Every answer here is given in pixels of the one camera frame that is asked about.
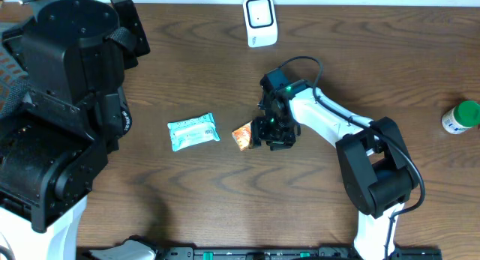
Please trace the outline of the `green lid jar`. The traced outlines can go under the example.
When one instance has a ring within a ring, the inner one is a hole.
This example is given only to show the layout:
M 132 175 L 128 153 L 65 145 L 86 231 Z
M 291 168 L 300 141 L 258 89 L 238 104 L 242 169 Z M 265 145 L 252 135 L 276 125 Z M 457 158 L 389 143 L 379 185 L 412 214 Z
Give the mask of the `green lid jar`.
M 473 100 L 464 101 L 447 111 L 441 123 L 448 133 L 462 134 L 479 125 L 479 104 Z

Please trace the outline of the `light blue wet wipes pack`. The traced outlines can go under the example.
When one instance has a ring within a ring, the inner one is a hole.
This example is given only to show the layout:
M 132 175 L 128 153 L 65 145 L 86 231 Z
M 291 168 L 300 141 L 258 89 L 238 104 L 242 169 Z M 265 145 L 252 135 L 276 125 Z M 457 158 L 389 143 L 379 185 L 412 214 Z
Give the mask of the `light blue wet wipes pack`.
M 174 152 L 204 142 L 221 140 L 211 112 L 188 120 L 170 122 L 167 127 Z

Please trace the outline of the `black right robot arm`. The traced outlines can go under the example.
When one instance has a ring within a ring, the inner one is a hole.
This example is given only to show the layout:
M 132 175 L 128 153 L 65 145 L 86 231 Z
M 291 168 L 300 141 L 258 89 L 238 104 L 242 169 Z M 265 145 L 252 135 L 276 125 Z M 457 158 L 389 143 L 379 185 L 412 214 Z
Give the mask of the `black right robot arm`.
M 404 205 L 415 188 L 425 190 L 397 124 L 350 112 L 309 81 L 290 82 L 279 68 L 259 84 L 264 114 L 252 122 L 252 146 L 291 148 L 302 125 L 331 144 L 346 194 L 358 210 L 354 249 L 361 259 L 388 259 L 398 216 L 408 212 Z

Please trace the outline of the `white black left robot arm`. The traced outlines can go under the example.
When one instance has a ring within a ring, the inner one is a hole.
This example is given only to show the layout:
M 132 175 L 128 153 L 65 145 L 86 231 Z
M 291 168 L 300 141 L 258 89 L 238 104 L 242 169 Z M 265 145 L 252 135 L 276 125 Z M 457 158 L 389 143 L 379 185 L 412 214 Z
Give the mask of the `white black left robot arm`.
M 75 259 L 94 179 L 132 126 L 123 82 L 150 51 L 132 0 L 19 0 L 1 28 L 1 257 Z

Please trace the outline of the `small orange juice carton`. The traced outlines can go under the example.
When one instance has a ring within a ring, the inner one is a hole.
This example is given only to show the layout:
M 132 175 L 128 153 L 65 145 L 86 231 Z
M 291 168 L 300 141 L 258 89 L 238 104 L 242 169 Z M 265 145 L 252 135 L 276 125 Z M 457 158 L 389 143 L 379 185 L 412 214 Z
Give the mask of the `small orange juice carton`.
M 240 151 L 251 149 L 253 147 L 252 121 L 232 131 L 232 137 Z

